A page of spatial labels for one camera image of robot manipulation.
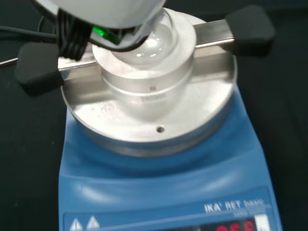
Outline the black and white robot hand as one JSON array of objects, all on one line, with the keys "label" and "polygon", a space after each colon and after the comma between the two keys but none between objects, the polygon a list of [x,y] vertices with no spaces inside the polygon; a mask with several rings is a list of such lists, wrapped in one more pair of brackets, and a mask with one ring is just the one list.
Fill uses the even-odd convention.
[{"label": "black and white robot hand", "polygon": [[88,43],[110,51],[140,47],[162,17],[163,0],[35,0],[55,24],[59,56],[79,61]]}]

